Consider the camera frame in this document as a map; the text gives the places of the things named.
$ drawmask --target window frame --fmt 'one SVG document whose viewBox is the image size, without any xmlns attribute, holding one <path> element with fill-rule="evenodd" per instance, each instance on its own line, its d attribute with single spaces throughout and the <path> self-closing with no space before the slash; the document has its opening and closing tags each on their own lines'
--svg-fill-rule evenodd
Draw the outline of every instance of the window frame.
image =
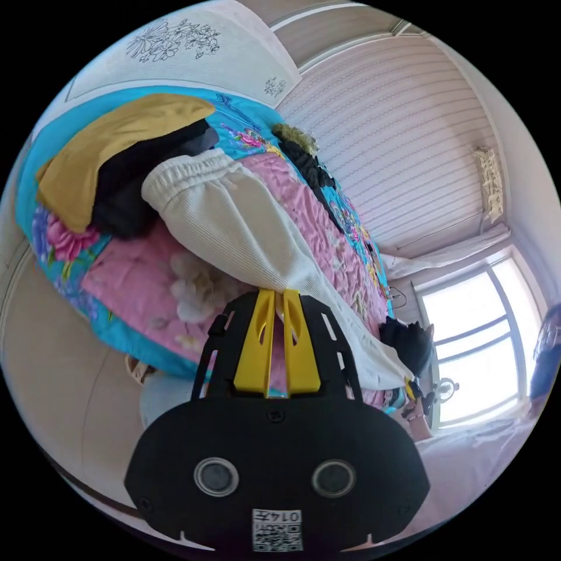
<svg viewBox="0 0 561 561">
<path fill-rule="evenodd" d="M 432 412 L 429 418 L 429 422 L 430 422 L 430 427 L 433 430 L 438 430 L 441 428 L 449 428 L 452 427 L 458 423 L 464 423 L 465 421 L 470 421 L 472 419 L 477 419 L 477 417 L 479 417 L 480 415 L 485 415 L 488 413 L 491 413 L 492 411 L 494 411 L 495 409 L 500 409 L 502 406 L 506 405 L 509 401 L 512 401 L 515 397 L 517 398 L 517 402 L 513 407 L 516 407 L 517 405 L 520 404 L 521 401 L 523 401 L 526 398 L 526 388 L 527 388 L 527 376 L 528 373 L 526 372 L 526 361 L 525 361 L 525 357 L 524 357 L 524 346 L 522 344 L 522 337 L 520 335 L 520 331 L 518 329 L 518 324 L 516 322 L 516 318 L 514 317 L 514 312 L 512 310 L 512 307 L 510 305 L 510 302 L 508 301 L 507 295 L 505 294 L 505 291 L 499 281 L 499 279 L 497 278 L 497 275 L 494 273 L 493 271 L 493 266 L 494 265 L 498 265 L 499 263 L 503 262 L 503 261 L 507 261 L 511 259 L 512 262 L 514 263 L 514 265 L 516 267 L 518 267 L 518 264 L 516 262 L 516 260 L 511 256 L 511 255 L 506 255 L 505 257 L 503 257 L 502 259 L 498 259 L 497 261 L 495 261 L 492 264 L 489 263 L 484 263 L 480 266 L 477 266 L 473 269 L 470 269 L 469 271 L 460 274 L 460 275 L 455 275 L 453 278 L 447 279 L 443 282 L 440 283 L 435 283 L 433 285 L 431 285 L 430 287 L 427 287 L 425 289 L 421 289 L 421 290 L 414 290 L 415 293 L 415 299 L 417 300 L 417 304 L 419 307 L 419 311 L 421 314 L 421 318 L 423 320 L 423 323 L 425 326 L 430 324 L 430 320 L 427 314 L 427 309 L 424 306 L 424 301 L 423 301 L 423 297 L 430 295 L 430 294 L 434 294 L 436 292 L 440 292 L 441 290 L 445 290 L 446 288 L 449 288 L 451 286 L 460 284 L 464 281 L 468 281 L 469 279 L 472 279 L 475 276 L 481 275 L 483 273 L 486 273 L 487 276 L 490 278 L 491 282 L 493 283 L 493 286 L 495 288 L 495 291 L 497 292 L 505 313 L 503 314 L 503 316 L 501 316 L 500 318 L 497 318 L 491 322 L 488 322 L 486 324 L 480 325 L 474 329 L 471 329 L 469 331 L 466 331 L 464 333 L 460 333 L 458 335 L 455 335 L 453 337 L 448 337 L 447 339 L 442 339 L 440 341 L 434 341 L 435 345 L 441 345 L 447 342 L 452 342 L 452 341 L 457 341 L 460 339 L 463 339 L 465 337 L 469 337 L 470 335 L 473 335 L 475 333 L 479 333 L 481 331 L 484 331 L 485 329 L 492 327 L 493 325 L 498 324 L 501 321 L 507 320 L 508 322 L 508 326 L 509 326 L 509 332 L 506 333 L 505 335 L 502 335 L 500 337 L 495 338 L 494 340 L 485 343 L 484 345 L 479 345 L 478 347 L 474 347 L 471 350 L 468 351 L 464 351 L 462 353 L 456 354 L 454 356 L 450 356 L 450 357 L 446 357 L 444 359 L 438 359 L 436 352 L 434 353 L 434 356 L 432 358 L 432 364 L 431 364 L 431 378 L 432 378 L 432 383 L 433 384 L 438 384 L 440 381 L 440 375 L 439 375 L 439 364 L 440 363 L 445 363 L 445 362 L 450 362 L 453 359 L 458 359 L 458 358 L 463 358 L 465 356 L 469 356 L 471 354 L 475 354 L 477 352 L 480 352 L 488 347 L 492 347 L 494 344 L 499 343 L 500 341 L 504 341 L 507 338 L 511 339 L 512 342 L 512 349 L 514 351 L 514 360 L 515 360 L 515 364 L 516 364 L 516 370 L 517 370 L 517 382 L 518 382 L 518 391 L 515 395 L 510 396 L 509 398 L 501 401 L 500 403 L 497 403 L 496 405 L 494 405 L 493 407 L 488 407 L 484 410 L 478 411 L 477 413 L 473 413 L 470 415 L 465 415 L 464 417 L 458 418 L 458 419 L 454 419 L 453 421 L 444 421 L 443 423 L 440 422 L 440 403 L 436 402 L 433 407 L 432 407 Z"/>
</svg>

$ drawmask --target striped wall panel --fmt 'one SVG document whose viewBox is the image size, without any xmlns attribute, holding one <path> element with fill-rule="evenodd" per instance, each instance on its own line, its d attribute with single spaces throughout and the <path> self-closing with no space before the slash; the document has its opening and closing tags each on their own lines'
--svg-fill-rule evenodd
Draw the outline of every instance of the striped wall panel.
<svg viewBox="0 0 561 561">
<path fill-rule="evenodd" d="M 316 137 L 384 252 L 416 257 L 479 233 L 470 149 L 497 142 L 477 96 L 429 40 L 347 49 L 306 72 L 278 109 Z"/>
</svg>

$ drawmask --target wall decoration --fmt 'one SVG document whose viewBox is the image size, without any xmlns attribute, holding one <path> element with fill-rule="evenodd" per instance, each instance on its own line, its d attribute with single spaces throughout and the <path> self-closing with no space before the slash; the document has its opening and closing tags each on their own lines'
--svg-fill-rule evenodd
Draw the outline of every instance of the wall decoration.
<svg viewBox="0 0 561 561">
<path fill-rule="evenodd" d="M 218 52 L 218 35 L 220 33 L 208 24 L 201 26 L 184 19 L 170 27 L 169 21 L 163 19 L 151 23 L 135 35 L 127 45 L 127 54 L 141 63 L 157 62 L 175 56 L 183 46 L 187 50 L 194 49 L 198 59 Z"/>
<path fill-rule="evenodd" d="M 235 0 L 216 0 L 147 23 L 115 43 L 78 73 L 61 101 L 185 84 L 276 107 L 301 79 L 282 43 L 254 12 Z"/>
<path fill-rule="evenodd" d="M 267 82 L 265 82 L 265 89 L 264 92 L 267 95 L 270 95 L 274 98 L 277 98 L 286 88 L 286 81 L 279 80 L 276 81 L 276 76 L 274 78 L 269 78 Z"/>
</svg>

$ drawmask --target window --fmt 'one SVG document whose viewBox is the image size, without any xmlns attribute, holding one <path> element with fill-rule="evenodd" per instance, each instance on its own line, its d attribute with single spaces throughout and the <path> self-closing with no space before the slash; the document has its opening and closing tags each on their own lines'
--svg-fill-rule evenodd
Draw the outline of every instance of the window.
<svg viewBox="0 0 561 561">
<path fill-rule="evenodd" d="M 540 317 L 512 258 L 419 293 L 434 324 L 433 382 L 448 378 L 459 390 L 434 407 L 432 428 L 489 420 L 529 392 Z"/>
</svg>

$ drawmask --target elastic waistband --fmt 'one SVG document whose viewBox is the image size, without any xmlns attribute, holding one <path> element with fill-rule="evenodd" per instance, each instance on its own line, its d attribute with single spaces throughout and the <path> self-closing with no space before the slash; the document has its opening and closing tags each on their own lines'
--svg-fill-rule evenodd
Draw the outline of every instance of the elastic waistband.
<svg viewBox="0 0 561 561">
<path fill-rule="evenodd" d="M 142 198 L 157 211 L 180 191 L 205 181 L 220 179 L 242 168 L 221 148 L 197 156 L 177 156 L 156 166 L 142 184 Z"/>
</svg>

